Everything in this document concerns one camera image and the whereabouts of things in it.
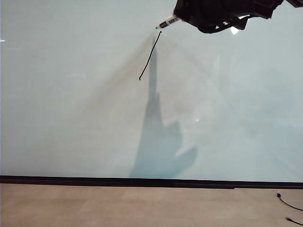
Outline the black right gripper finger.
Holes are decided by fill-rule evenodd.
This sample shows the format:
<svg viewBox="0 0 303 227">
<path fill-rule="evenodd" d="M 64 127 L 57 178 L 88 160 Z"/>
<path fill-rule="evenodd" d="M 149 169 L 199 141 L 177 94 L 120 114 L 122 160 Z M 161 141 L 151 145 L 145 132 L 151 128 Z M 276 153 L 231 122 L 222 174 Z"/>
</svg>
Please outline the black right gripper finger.
<svg viewBox="0 0 303 227">
<path fill-rule="evenodd" d="M 232 14 L 226 15 L 195 15 L 197 21 L 197 28 L 200 32 L 206 34 L 213 34 L 221 32 L 225 29 L 235 27 L 238 30 L 244 30 L 249 19 L 249 15 L 235 16 Z"/>
<path fill-rule="evenodd" d="M 213 24 L 213 0 L 178 0 L 173 15 L 189 24 Z"/>
</svg>

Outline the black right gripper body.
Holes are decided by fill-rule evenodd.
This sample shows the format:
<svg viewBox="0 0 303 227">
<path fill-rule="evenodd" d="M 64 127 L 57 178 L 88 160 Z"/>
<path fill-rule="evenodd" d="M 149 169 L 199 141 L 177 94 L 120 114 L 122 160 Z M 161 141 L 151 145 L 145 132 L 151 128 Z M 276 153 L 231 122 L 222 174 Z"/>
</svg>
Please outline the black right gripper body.
<svg viewBox="0 0 303 227">
<path fill-rule="evenodd" d="M 246 15 L 269 19 L 281 3 L 281 0 L 207 0 L 205 20 L 219 22 Z"/>
</svg>

